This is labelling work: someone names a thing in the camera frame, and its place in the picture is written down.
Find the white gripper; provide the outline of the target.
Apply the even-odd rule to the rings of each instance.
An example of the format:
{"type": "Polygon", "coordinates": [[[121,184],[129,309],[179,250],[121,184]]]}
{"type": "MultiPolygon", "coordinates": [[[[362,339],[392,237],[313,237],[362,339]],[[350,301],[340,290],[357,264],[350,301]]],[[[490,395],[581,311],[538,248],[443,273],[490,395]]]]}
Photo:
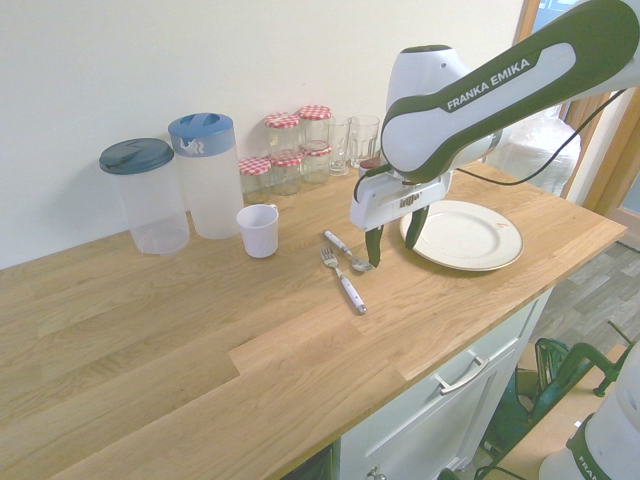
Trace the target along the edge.
{"type": "Polygon", "coordinates": [[[351,222],[365,231],[368,262],[377,268],[381,260],[381,238],[385,224],[411,214],[405,247],[413,249],[428,218],[430,205],[448,193],[453,173],[428,183],[410,184],[391,172],[362,176],[354,188],[351,222]]]}

